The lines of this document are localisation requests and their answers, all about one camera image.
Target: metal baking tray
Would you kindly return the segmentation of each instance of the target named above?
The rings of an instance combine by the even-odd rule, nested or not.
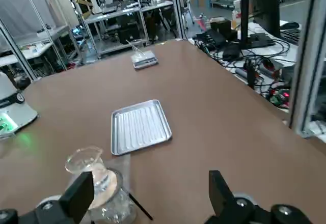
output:
[[[112,113],[111,152],[126,154],[163,143],[172,137],[158,100],[135,104]]]

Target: bottle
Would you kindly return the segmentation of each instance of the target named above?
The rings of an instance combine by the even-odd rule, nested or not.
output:
[[[235,30],[241,25],[241,0],[233,2],[234,10],[232,11],[232,28]]]

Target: brown table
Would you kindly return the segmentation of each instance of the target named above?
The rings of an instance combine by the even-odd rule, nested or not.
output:
[[[123,54],[26,89],[40,117],[0,145],[0,207],[23,213],[62,193],[70,179],[64,162],[74,150],[96,145],[112,157],[112,111],[158,99],[173,139],[131,154],[131,185],[154,223],[199,224],[212,215],[209,170],[220,170],[233,191],[263,208],[292,204],[324,223],[326,157],[195,46],[151,48],[155,67],[135,71]]]

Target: white appliance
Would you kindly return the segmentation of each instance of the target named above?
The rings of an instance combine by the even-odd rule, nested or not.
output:
[[[37,117],[7,75],[0,72],[0,138],[10,136]]]

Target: computer monitor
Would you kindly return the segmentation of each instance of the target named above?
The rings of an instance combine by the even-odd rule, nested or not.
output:
[[[268,33],[280,36],[280,3],[279,0],[251,0],[255,21]]]
[[[241,0],[241,41],[242,49],[266,47],[274,42],[264,34],[248,37],[250,0]],[[279,0],[251,0],[255,21],[273,36],[280,36]]]

